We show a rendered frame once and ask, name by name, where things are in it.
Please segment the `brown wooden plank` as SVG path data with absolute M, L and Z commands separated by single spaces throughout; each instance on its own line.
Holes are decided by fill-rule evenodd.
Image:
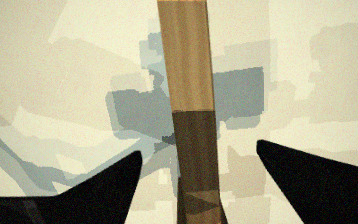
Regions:
M 187 224 L 221 224 L 207 0 L 157 0 Z

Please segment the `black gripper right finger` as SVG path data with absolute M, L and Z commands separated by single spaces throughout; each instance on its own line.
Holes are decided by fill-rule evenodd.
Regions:
M 358 224 L 358 166 L 264 139 L 256 152 L 303 224 Z

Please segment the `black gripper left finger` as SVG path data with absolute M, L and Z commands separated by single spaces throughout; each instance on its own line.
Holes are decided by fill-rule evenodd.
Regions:
M 142 170 L 134 151 L 55 196 L 0 197 L 0 224 L 125 224 Z

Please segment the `brown wooden post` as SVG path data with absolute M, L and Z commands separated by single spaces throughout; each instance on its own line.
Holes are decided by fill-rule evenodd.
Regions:
M 223 210 L 222 201 L 221 201 L 220 216 L 221 216 L 221 224 L 228 224 L 228 220 Z M 178 188 L 177 188 L 177 224 L 187 224 L 181 177 L 178 178 Z

